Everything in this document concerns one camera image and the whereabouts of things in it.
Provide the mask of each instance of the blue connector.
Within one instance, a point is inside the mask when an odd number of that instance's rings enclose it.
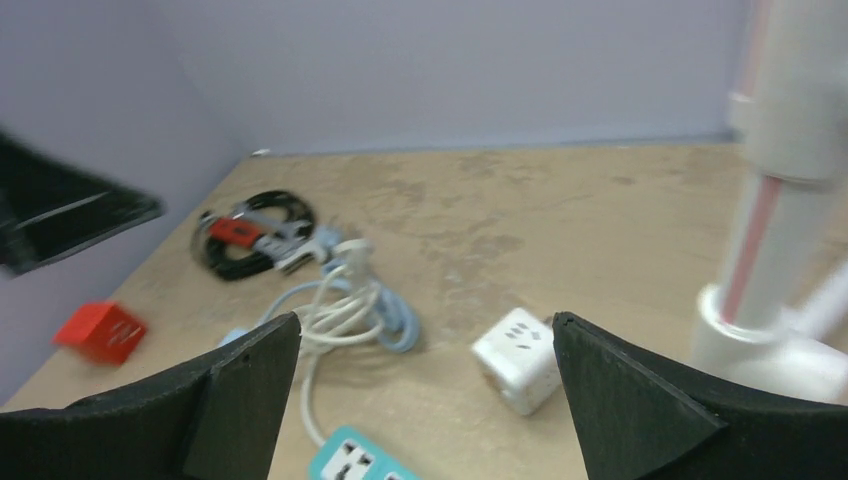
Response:
[[[341,427],[309,464],[309,480],[420,480],[352,427]]]

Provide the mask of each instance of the coiled blue cable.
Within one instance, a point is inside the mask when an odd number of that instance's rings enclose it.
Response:
[[[343,238],[340,231],[323,225],[316,228],[313,235],[314,238],[329,251],[332,251],[333,247],[340,244]],[[334,258],[321,266],[321,275],[326,277],[330,272],[343,264],[343,259]],[[292,296],[305,290],[318,288],[321,283],[323,282],[306,282],[280,295],[274,303],[271,304],[271,307],[268,308],[265,315],[262,316],[259,324],[261,325],[267,322],[274,315],[280,305],[285,303]],[[387,288],[379,280],[377,280],[377,283],[380,285],[380,296],[377,303],[374,305],[374,310],[368,316],[368,326],[374,327],[378,323],[376,315],[379,315],[383,319],[384,323],[383,331],[380,332],[380,335],[377,337],[380,344],[392,352],[407,352],[415,346],[416,342],[418,342],[418,337],[421,333],[421,325],[418,320],[418,315],[415,314],[415,311],[412,310],[409,304],[407,304],[400,295]],[[344,279],[337,279],[333,281],[330,284],[330,288],[340,290],[345,293],[350,293],[351,291],[350,283]]]

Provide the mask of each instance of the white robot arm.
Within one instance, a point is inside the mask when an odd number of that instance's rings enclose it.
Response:
[[[690,364],[833,402],[848,355],[820,340],[848,312],[848,263],[803,308],[785,302],[848,176],[848,1],[769,3],[753,102],[738,117],[749,172],[718,283],[698,300]]]

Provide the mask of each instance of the wooden table surface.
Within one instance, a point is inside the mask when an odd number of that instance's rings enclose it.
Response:
[[[248,159],[115,292],[151,326],[130,361],[94,367],[59,351],[4,410],[64,407],[168,368],[316,279],[313,265],[225,284],[189,256],[201,211],[283,188],[373,240],[375,271],[422,318],[414,353],[361,347],[322,362],[314,405],[325,434],[353,425],[425,479],[583,479],[565,395],[519,417],[486,385],[470,344],[524,306],[540,317],[572,310],[684,360],[744,168],[730,145]],[[839,213],[808,282],[848,250]],[[316,451],[298,398],[296,387],[271,479],[305,478]]]

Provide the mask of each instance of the coiled black cable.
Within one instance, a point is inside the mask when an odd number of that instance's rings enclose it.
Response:
[[[312,208],[298,196],[285,190],[271,190],[254,195],[245,203],[251,210],[279,208],[286,211],[283,221],[305,221],[306,225],[298,230],[298,235],[308,238],[315,230],[315,213]],[[243,258],[232,258],[227,255],[227,244],[207,238],[203,245],[206,266],[222,280],[231,282],[241,280],[274,268],[271,258],[259,252],[253,252]]]

